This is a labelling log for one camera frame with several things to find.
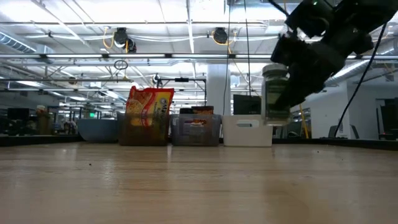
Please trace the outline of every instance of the desk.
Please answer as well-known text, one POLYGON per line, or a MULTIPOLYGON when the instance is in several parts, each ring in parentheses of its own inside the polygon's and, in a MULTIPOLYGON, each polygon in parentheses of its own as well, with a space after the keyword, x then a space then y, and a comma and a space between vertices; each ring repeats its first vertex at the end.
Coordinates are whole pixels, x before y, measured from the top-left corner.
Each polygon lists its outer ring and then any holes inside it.
POLYGON ((0 150, 6 223, 396 223, 398 153, 317 145, 0 150))

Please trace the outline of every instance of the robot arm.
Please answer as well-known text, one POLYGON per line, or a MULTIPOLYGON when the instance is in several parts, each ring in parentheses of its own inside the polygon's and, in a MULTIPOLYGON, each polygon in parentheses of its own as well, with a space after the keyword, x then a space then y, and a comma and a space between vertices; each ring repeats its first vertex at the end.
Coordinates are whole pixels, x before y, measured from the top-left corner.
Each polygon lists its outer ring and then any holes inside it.
POLYGON ((342 0, 335 7, 326 0, 302 1, 285 22, 292 31, 280 36, 272 53, 271 60, 288 66, 290 74, 275 106, 295 106, 323 90, 324 82, 344 67, 350 54, 373 49, 369 33, 390 21, 397 11, 397 0, 342 0), (297 29, 309 38, 322 39, 307 44, 299 39, 297 29))

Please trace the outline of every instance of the white box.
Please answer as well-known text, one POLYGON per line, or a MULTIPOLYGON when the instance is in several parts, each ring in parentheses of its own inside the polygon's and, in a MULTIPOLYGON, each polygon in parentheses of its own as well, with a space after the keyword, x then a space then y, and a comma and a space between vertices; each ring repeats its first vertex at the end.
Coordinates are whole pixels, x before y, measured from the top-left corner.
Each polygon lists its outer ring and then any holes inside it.
POLYGON ((272 130, 261 115, 223 116, 225 146, 271 147, 272 130))

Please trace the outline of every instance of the blue bowl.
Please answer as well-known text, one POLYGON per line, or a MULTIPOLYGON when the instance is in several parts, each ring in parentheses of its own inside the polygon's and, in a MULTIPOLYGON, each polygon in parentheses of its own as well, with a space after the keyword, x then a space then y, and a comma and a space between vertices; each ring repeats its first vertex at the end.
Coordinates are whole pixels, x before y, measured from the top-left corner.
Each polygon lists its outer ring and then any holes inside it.
POLYGON ((79 119, 77 128, 82 138, 89 142, 116 142, 118 121, 110 119, 79 119))

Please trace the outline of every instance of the jar lid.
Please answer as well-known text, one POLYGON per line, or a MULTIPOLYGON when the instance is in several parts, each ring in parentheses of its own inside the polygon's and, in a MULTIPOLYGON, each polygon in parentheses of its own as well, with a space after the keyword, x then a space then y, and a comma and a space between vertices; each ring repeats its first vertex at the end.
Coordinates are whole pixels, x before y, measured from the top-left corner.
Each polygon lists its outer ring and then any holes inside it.
POLYGON ((280 63, 273 63, 262 68, 263 77, 282 77, 287 74, 287 67, 280 63))

